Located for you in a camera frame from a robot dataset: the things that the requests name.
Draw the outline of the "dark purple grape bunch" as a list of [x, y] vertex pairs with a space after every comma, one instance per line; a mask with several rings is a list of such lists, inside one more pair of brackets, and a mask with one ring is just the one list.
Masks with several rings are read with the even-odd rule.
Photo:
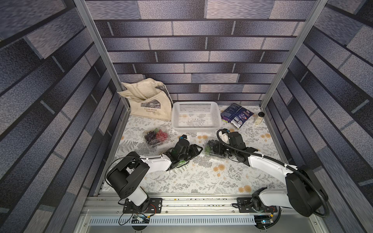
[[155, 131], [149, 131], [144, 138], [148, 145], [155, 145], [157, 143]]

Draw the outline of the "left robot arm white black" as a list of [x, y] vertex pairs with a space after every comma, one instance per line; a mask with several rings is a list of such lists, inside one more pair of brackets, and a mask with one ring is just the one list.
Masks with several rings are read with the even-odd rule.
[[177, 144], [156, 156], [140, 156], [132, 151], [116, 160], [117, 164], [105, 173], [105, 182], [112, 187], [121, 200], [131, 205], [132, 210], [145, 213], [151, 205], [149, 195], [141, 188], [140, 183], [147, 174], [158, 171], [170, 171], [182, 167], [201, 154], [203, 148], [190, 144], [183, 135]]

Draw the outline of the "black grape bunch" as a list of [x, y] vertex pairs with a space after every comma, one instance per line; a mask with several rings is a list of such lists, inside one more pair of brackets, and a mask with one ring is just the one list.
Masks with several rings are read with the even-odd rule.
[[213, 151], [213, 149], [211, 149], [209, 146], [205, 147], [204, 148], [204, 151], [205, 151], [205, 155], [208, 155], [208, 156], [215, 156], [215, 152]]
[[218, 140], [209, 140], [207, 142], [207, 146], [209, 146], [211, 149], [219, 151], [223, 148], [223, 144]]

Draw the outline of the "red grape bunch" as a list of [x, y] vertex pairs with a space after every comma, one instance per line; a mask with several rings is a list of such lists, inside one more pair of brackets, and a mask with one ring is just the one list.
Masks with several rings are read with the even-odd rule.
[[164, 142], [168, 139], [168, 134], [166, 132], [163, 132], [162, 130], [159, 130], [156, 133], [156, 140], [159, 142]]

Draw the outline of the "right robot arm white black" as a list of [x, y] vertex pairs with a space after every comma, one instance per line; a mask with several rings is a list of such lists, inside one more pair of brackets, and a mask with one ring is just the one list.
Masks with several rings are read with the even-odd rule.
[[285, 188], [262, 187], [255, 191], [247, 208], [262, 212], [276, 206], [291, 208], [305, 217], [329, 217], [328, 195], [310, 168], [286, 164], [249, 148], [238, 132], [220, 129], [216, 135], [218, 141], [227, 148], [228, 155], [235, 157], [238, 163], [261, 170], [285, 185]]

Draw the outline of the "clear clamshell container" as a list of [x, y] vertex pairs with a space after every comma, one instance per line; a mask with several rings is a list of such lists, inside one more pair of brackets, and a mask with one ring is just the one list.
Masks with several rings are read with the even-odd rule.
[[175, 168], [180, 168], [180, 167], [182, 167], [182, 166], [187, 165], [189, 162], [190, 162], [190, 160], [177, 160], [177, 161], [174, 163], [174, 167], [175, 167]]
[[228, 157], [228, 148], [216, 139], [208, 140], [205, 144], [204, 151], [207, 156], [213, 156], [220, 159], [227, 159]]
[[148, 146], [156, 147], [165, 143], [169, 139], [169, 135], [162, 128], [145, 131], [143, 134], [145, 142]]

